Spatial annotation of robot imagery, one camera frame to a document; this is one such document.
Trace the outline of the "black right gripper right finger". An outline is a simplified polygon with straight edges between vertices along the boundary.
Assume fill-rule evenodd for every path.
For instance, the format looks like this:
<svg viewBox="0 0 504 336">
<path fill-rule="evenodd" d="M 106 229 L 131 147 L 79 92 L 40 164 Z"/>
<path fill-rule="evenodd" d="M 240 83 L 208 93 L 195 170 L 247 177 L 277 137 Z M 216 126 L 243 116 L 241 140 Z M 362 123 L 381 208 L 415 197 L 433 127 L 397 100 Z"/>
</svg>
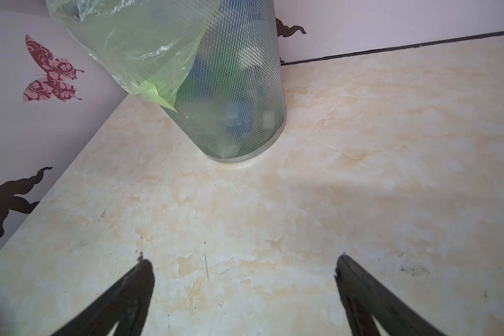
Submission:
<svg viewBox="0 0 504 336">
<path fill-rule="evenodd" d="M 442 335 L 347 254 L 337 260 L 335 281 L 351 334 Z"/>
</svg>

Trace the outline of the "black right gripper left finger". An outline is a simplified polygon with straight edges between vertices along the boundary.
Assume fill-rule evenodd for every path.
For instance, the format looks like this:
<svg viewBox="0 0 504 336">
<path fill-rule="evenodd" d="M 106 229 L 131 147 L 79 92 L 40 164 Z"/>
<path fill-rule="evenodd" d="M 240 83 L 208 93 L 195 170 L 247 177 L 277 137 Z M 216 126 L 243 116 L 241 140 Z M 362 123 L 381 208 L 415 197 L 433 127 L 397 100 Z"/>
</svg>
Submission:
<svg viewBox="0 0 504 336">
<path fill-rule="evenodd" d="M 141 335 L 155 286 L 153 266 L 140 260 L 55 335 Z"/>
</svg>

